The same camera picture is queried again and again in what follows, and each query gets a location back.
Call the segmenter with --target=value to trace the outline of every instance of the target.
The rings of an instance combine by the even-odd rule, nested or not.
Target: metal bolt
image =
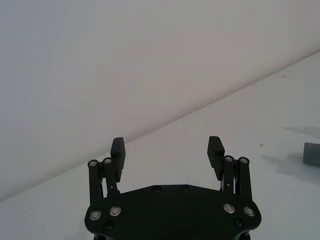
[[[109,164],[109,163],[111,163],[112,161],[111,161],[111,159],[110,158],[107,158],[106,160],[104,160],[104,163],[105,164]]]
[[[255,215],[255,212],[252,208],[246,206],[243,211],[245,212],[245,214],[247,214],[250,217],[253,217]]]
[[[101,216],[101,212],[98,210],[95,210],[95,211],[91,212],[89,218],[90,218],[90,220],[94,221],[94,220],[98,220],[100,218],[100,216]]]
[[[232,157],[229,157],[229,156],[226,156],[226,157],[225,157],[225,160],[226,160],[227,162],[232,162],[232,161],[233,161]]]
[[[119,206],[113,206],[109,213],[113,217],[118,216],[121,213],[121,208]]]
[[[236,211],[235,207],[230,203],[223,205],[223,209],[229,214],[233,214]]]
[[[89,163],[89,165],[90,165],[91,167],[93,167],[93,166],[97,165],[97,162],[96,162],[96,161],[91,161],[91,162]]]
[[[248,163],[248,160],[245,159],[245,158],[241,158],[241,159],[240,159],[240,162],[242,162],[243,164],[247,164],[247,163]]]

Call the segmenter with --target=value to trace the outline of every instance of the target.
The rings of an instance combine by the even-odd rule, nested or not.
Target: screw head
[[[247,214],[249,217],[253,217],[253,216],[255,215],[255,211],[254,211],[252,208],[248,207],[248,206],[246,206],[246,207],[243,209],[243,211],[244,211],[244,213]]]
[[[98,220],[100,217],[101,217],[101,212],[98,210],[95,210],[95,211],[91,212],[89,218],[90,218],[90,220],[95,221],[95,220]]]
[[[240,159],[240,162],[242,162],[243,164],[247,164],[247,163],[248,163],[248,160],[245,159],[245,158],[241,158],[241,159]]]
[[[236,225],[237,227],[243,227],[244,226],[244,222],[240,219],[240,218],[236,218],[233,221],[234,225]]]
[[[104,224],[104,229],[106,231],[110,231],[114,228],[114,224],[112,221],[107,221],[105,224]]]
[[[97,165],[97,162],[96,162],[96,161],[91,161],[91,162],[89,163],[89,166],[90,166],[90,167],[93,167],[93,166],[95,166],[95,165]]]
[[[118,216],[121,213],[121,208],[119,206],[113,206],[109,213],[113,217]]]
[[[112,160],[110,159],[110,158],[107,158],[106,160],[104,160],[104,163],[105,164],[109,164],[109,163],[111,163],[112,162]]]
[[[161,187],[160,187],[160,186],[154,186],[154,187],[152,188],[152,190],[153,190],[154,192],[159,193],[159,192],[161,192]]]
[[[223,205],[223,209],[228,213],[228,214],[233,214],[236,209],[235,207],[230,204],[230,203],[226,203],[225,205]]]
[[[182,192],[188,192],[189,191],[189,187],[187,185],[182,185],[181,186],[181,191]]]
[[[226,160],[227,162],[232,162],[232,161],[233,161],[232,157],[229,157],[229,156],[226,156],[226,157],[225,157],[225,160]]]

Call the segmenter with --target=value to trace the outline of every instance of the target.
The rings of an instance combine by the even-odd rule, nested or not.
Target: white table surface
[[[118,188],[218,189],[209,136],[220,136],[226,154],[251,161],[253,200],[262,214],[251,239],[319,239],[320,167],[303,164],[302,152],[305,142],[320,141],[320,54],[128,143]],[[92,240],[84,226],[88,206],[84,163],[2,201],[0,239]]]

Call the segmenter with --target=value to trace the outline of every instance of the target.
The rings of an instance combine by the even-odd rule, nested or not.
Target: black screw
[[[189,191],[189,187],[187,185],[182,185],[181,186],[181,191],[182,192],[188,192]]]
[[[160,186],[154,186],[154,187],[152,188],[152,190],[153,190],[154,192],[159,193],[159,192],[161,191],[161,187],[160,187]]]
[[[236,225],[237,227],[243,227],[244,226],[244,222],[240,219],[240,218],[235,218],[233,220],[234,225]]]
[[[104,224],[104,229],[106,231],[110,231],[114,228],[114,224],[112,221],[107,221],[105,224]]]

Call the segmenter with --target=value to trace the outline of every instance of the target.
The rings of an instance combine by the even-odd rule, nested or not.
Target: white wall
[[[320,140],[319,76],[320,53],[130,142],[119,189],[218,189],[206,154],[209,136],[217,135],[226,154],[251,160],[253,199],[262,214],[251,239],[318,239],[320,168],[304,165],[302,152],[304,142]],[[83,164],[2,201],[1,239],[92,240],[84,226],[88,206]]]
[[[1,0],[0,199],[318,51],[319,9],[318,0]]]

